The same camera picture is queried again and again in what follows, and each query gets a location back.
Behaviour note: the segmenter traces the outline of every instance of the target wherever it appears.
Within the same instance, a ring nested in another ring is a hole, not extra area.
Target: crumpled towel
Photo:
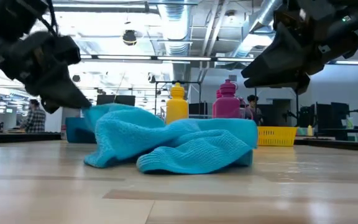
[[[254,121],[182,119],[169,125],[141,108],[108,104],[83,111],[97,150],[85,163],[99,168],[138,156],[141,172],[207,174],[231,164],[250,166],[257,146]]]

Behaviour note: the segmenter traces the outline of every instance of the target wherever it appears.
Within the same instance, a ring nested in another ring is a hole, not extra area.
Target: yellow basket
[[[297,127],[258,127],[258,146],[293,146]]]

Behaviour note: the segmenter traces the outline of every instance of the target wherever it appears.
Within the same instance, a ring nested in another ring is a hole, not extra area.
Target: plaid shirt
[[[27,118],[23,120],[21,128],[24,128],[26,133],[45,132],[45,119],[46,114],[44,110],[40,108],[30,110]]]

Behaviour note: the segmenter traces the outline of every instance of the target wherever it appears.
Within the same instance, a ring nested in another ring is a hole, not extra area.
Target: man
[[[258,99],[259,99],[258,96],[255,95],[249,95],[247,97],[249,106],[248,109],[246,110],[246,118],[251,119],[251,117],[253,117],[257,125],[261,125],[264,122],[264,120],[262,118],[261,110],[256,107],[256,103],[258,102]]]
[[[42,133],[45,132],[46,114],[40,109],[38,100],[30,100],[30,110],[27,117],[20,125],[26,133]]]

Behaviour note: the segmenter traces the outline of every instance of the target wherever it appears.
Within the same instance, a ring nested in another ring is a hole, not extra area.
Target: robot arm
[[[292,87],[302,94],[324,64],[358,49],[358,0],[283,0],[276,36],[241,74],[246,87]]]
[[[52,1],[0,0],[0,69],[11,80],[22,82],[28,93],[41,97],[48,113],[60,106],[87,108],[91,103],[71,81],[68,66],[80,62],[80,50],[69,36],[60,36]],[[50,9],[52,26],[42,15]],[[48,31],[23,39],[41,20]]]

